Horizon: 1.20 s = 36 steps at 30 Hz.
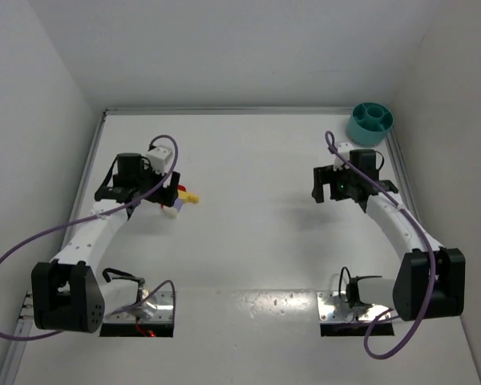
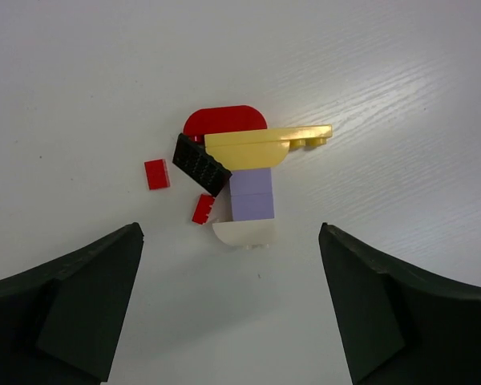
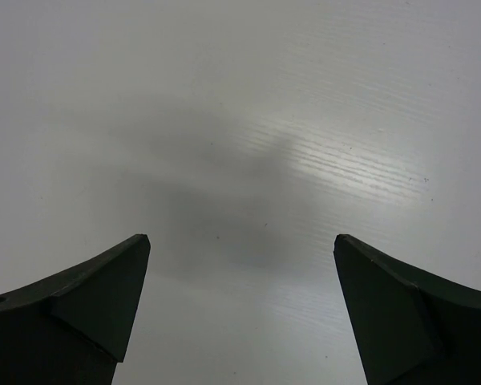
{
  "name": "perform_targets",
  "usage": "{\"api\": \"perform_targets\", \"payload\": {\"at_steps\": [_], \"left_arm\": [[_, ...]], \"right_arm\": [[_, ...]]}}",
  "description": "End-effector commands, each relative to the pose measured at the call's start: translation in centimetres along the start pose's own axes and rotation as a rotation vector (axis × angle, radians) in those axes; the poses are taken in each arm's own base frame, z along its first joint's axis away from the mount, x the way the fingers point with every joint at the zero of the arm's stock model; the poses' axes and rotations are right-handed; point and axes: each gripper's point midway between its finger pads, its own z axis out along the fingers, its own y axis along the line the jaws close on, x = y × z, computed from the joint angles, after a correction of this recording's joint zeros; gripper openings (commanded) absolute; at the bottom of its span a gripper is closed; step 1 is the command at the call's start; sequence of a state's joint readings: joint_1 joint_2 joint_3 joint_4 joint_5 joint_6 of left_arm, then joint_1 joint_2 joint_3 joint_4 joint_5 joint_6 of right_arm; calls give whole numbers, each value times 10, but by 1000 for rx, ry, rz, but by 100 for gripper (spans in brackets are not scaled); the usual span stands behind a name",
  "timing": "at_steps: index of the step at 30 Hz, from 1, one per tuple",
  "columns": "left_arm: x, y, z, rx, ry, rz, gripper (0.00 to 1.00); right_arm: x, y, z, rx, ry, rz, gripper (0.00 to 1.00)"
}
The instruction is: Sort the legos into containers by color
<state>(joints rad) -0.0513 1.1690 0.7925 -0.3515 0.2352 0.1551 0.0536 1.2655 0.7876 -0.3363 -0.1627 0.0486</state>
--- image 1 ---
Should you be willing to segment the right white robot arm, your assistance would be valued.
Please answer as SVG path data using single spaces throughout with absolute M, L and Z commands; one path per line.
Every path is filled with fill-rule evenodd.
M 464 310 L 466 258 L 429 235 L 403 205 L 398 189 L 382 180 L 374 150 L 350 150 L 350 164 L 341 160 L 313 170 L 312 197 L 325 200 L 329 186 L 333 201 L 352 200 L 382 230 L 393 246 L 400 268 L 396 278 L 355 276 L 343 298 L 349 307 L 382 305 L 404 321 L 459 316 Z

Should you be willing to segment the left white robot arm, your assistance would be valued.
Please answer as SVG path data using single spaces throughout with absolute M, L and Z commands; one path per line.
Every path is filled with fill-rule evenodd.
M 31 272 L 34 323 L 41 330 L 94 333 L 113 314 L 147 321 L 145 281 L 99 263 L 141 201 L 166 207 L 179 197 L 180 174 L 169 169 L 173 151 L 151 146 L 145 154 L 120 153 L 97 188 L 91 220 L 49 262 Z

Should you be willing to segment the yellow lego assembly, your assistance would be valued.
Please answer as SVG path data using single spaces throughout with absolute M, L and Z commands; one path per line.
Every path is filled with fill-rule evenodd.
M 183 190 L 179 190 L 178 193 L 179 193 L 179 198 L 182 200 L 184 204 L 188 204 L 188 203 L 198 204 L 200 202 L 200 198 L 196 194 L 183 191 Z

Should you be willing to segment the purple lego brick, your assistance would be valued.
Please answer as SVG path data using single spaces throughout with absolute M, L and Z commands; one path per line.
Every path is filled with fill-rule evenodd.
M 173 206 L 171 207 L 171 210 L 172 210 L 172 215 L 174 217 L 177 217 L 180 213 L 180 210 L 182 209 L 184 205 L 184 201 L 181 199 L 181 198 L 177 198 L 173 204 Z

